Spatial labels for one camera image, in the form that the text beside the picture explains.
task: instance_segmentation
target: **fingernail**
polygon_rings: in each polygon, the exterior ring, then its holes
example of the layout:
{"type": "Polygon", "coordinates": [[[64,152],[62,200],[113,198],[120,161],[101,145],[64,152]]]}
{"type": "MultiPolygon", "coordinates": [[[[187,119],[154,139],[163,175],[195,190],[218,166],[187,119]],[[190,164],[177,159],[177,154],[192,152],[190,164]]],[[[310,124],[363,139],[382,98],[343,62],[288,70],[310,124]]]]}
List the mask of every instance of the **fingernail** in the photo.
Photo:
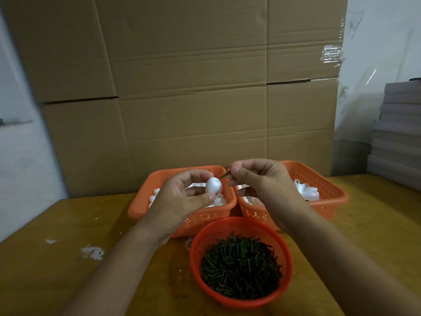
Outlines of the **fingernail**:
{"type": "Polygon", "coordinates": [[[233,173],[234,175],[236,175],[239,171],[239,166],[238,165],[233,165],[231,166],[231,173],[233,173]]]}

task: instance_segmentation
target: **wall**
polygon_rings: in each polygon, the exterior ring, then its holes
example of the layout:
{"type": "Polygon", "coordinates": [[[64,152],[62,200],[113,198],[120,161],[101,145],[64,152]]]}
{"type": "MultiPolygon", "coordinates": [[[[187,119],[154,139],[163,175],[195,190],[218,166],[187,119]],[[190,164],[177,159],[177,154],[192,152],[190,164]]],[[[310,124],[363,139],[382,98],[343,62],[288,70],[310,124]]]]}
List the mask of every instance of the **wall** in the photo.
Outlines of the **wall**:
{"type": "Polygon", "coordinates": [[[0,13],[0,241],[66,198],[41,114],[0,13]]]}
{"type": "Polygon", "coordinates": [[[333,174],[364,171],[386,83],[421,77],[421,0],[348,0],[333,174]]]}

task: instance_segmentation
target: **red basket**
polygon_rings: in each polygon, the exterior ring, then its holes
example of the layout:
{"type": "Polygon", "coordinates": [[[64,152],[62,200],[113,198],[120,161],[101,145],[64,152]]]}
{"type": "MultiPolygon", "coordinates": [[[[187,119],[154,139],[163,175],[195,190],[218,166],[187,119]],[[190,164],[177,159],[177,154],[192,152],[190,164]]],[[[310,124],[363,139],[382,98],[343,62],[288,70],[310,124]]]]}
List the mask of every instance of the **red basket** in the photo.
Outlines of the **red basket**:
{"type": "Polygon", "coordinates": [[[281,295],[288,287],[292,277],[292,257],[285,241],[271,228],[256,220],[243,217],[228,217],[216,220],[205,226],[194,238],[190,247],[190,267],[200,287],[218,302],[233,308],[255,308],[273,301],[281,295]],[[279,281],[279,288],[270,295],[256,300],[235,300],[225,297],[205,284],[200,276],[200,264],[205,252],[210,245],[217,243],[218,239],[227,239],[234,231],[234,234],[241,234],[245,237],[258,237],[266,244],[273,247],[277,262],[281,265],[283,277],[279,281]]]}
{"type": "MultiPolygon", "coordinates": [[[[186,167],[180,169],[168,169],[153,172],[147,177],[142,187],[134,197],[134,200],[130,204],[128,209],[129,217],[133,219],[141,219],[142,216],[148,210],[149,196],[153,194],[154,189],[161,188],[162,184],[164,184],[167,178],[187,169],[208,170],[212,172],[215,177],[221,177],[226,172],[226,169],[218,165],[186,167]]],[[[222,206],[205,207],[197,212],[194,212],[176,230],[176,232],[172,234],[171,237],[194,236],[207,223],[218,218],[229,217],[231,209],[235,206],[235,204],[237,204],[237,199],[235,197],[234,189],[228,186],[228,180],[221,179],[221,182],[222,194],[224,195],[224,198],[226,199],[227,203],[222,206]]]]}
{"type": "MultiPolygon", "coordinates": [[[[308,166],[296,161],[282,161],[282,163],[287,167],[293,180],[298,179],[318,188],[320,200],[309,202],[309,205],[328,221],[333,218],[340,205],[348,202],[348,194],[345,191],[308,166]]],[[[237,199],[244,217],[254,218],[274,230],[280,230],[264,206],[250,204],[241,196],[237,196],[237,199]]]]}

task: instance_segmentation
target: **pile of green stems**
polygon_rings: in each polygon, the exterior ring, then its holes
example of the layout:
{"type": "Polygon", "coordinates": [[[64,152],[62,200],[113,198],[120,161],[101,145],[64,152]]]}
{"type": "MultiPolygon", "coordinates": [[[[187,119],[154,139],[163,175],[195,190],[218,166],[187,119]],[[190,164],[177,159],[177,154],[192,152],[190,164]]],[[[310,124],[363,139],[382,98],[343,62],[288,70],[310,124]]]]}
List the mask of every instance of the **pile of green stems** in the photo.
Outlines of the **pile of green stems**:
{"type": "Polygon", "coordinates": [[[254,237],[218,239],[205,253],[200,271],[203,281],[229,298],[254,300],[279,287],[281,266],[271,245],[254,237]]]}

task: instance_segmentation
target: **wooden table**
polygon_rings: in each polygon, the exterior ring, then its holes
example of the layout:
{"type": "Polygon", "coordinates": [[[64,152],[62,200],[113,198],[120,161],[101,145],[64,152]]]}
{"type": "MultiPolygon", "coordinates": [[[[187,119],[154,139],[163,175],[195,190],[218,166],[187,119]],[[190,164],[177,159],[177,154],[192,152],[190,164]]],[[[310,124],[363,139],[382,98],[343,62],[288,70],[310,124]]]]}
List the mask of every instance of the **wooden table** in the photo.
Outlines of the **wooden table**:
{"type": "MultiPolygon", "coordinates": [[[[333,223],[406,286],[421,294],[421,193],[371,174],[332,178],[350,195],[333,223]]],[[[134,225],[134,194],[61,200],[0,244],[0,314],[52,315],[134,225]]],[[[252,311],[208,297],[189,270],[186,239],[152,258],[128,315],[342,315],[291,238],[294,274],[284,295],[252,311]]]]}

